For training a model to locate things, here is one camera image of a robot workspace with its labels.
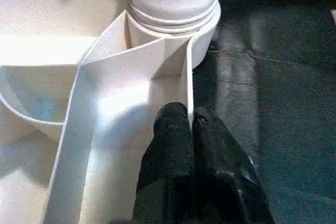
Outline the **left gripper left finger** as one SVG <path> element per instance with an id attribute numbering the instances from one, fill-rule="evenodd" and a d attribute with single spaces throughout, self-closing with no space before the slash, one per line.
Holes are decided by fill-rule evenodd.
<path id="1" fill-rule="evenodd" d="M 132 219 L 136 223 L 187 223 L 194 217 L 194 147 L 187 109 L 164 105 L 143 154 Z"/>

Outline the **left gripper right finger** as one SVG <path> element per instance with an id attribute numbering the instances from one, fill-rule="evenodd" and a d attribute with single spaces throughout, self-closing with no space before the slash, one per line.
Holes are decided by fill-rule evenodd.
<path id="1" fill-rule="evenodd" d="M 209 108 L 195 109 L 193 140 L 198 205 L 213 223 L 274 223 L 249 156 Z"/>

